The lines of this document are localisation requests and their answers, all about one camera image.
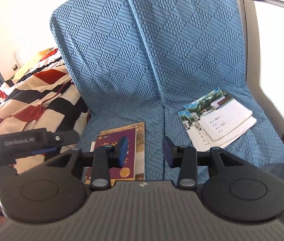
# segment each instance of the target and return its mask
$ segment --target pillow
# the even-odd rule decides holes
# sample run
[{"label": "pillow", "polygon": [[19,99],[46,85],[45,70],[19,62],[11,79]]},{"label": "pillow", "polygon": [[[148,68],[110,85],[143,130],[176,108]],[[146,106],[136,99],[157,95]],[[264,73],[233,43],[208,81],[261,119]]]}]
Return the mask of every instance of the pillow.
[{"label": "pillow", "polygon": [[14,51],[14,58],[16,61],[17,67],[20,69],[23,65],[29,60],[30,57],[34,54],[34,51],[30,50],[17,50]]},{"label": "pillow", "polygon": [[51,50],[51,48],[49,49],[45,49],[42,50],[38,53],[36,53],[33,57],[31,57],[31,59],[26,62],[14,75],[13,79],[20,79],[21,77],[23,77],[30,69],[32,69],[34,67],[34,65],[36,63],[38,63],[40,61],[40,59],[42,59],[49,51]]}]

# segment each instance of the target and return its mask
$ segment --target purple book cover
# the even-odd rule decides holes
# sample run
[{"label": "purple book cover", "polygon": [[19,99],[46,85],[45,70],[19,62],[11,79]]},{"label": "purple book cover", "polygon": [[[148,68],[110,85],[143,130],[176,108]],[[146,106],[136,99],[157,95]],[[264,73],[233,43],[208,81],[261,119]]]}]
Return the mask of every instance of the purple book cover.
[{"label": "purple book cover", "polygon": [[[114,185],[116,180],[134,180],[135,178],[134,162],[135,162],[136,128],[97,136],[94,147],[94,149],[97,149],[100,146],[108,144],[115,146],[123,136],[126,136],[128,138],[128,152],[122,168],[111,168],[109,170],[112,186]],[[91,177],[91,168],[87,168],[86,179],[90,180],[90,177]]]}]

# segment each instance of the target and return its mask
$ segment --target gray ribbed surface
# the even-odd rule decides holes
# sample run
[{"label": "gray ribbed surface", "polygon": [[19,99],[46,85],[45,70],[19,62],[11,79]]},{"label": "gray ribbed surface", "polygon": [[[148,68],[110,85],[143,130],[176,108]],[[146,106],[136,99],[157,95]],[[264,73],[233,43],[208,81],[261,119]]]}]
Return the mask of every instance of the gray ribbed surface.
[{"label": "gray ribbed surface", "polygon": [[71,217],[46,225],[10,221],[0,228],[5,241],[284,241],[284,225],[237,225],[209,213],[197,195],[179,191],[170,181],[121,182],[94,192]]}]

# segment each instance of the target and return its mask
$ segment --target book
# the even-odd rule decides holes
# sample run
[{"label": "book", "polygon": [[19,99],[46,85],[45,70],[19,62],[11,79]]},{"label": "book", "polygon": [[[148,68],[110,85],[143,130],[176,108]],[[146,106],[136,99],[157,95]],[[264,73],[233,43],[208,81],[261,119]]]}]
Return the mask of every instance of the book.
[{"label": "book", "polygon": [[139,122],[116,129],[104,130],[101,131],[100,135],[119,132],[131,128],[136,129],[135,180],[141,181],[145,179],[145,123]]},{"label": "book", "polygon": [[[131,128],[123,131],[99,135],[94,145],[94,149],[109,144],[116,146],[118,141],[123,136],[128,138],[128,152],[122,168],[111,168],[109,170],[111,186],[113,186],[117,180],[135,180],[136,129]],[[85,184],[90,184],[91,170],[91,167],[86,168],[84,178]]]},{"label": "book", "polygon": [[222,138],[252,116],[251,110],[220,88],[184,107],[213,140]]},{"label": "book", "polygon": [[198,151],[224,148],[255,125],[252,111],[217,88],[179,111],[184,128]]}]

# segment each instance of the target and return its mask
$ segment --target gold seal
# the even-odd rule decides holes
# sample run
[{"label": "gold seal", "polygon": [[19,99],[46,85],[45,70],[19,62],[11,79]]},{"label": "gold seal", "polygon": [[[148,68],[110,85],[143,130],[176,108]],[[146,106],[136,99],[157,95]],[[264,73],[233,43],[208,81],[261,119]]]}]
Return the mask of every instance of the gold seal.
[{"label": "gold seal", "polygon": [[121,171],[120,171],[120,176],[121,176],[122,178],[126,178],[126,177],[129,176],[130,172],[131,172],[131,171],[130,171],[129,168],[122,168]]}]

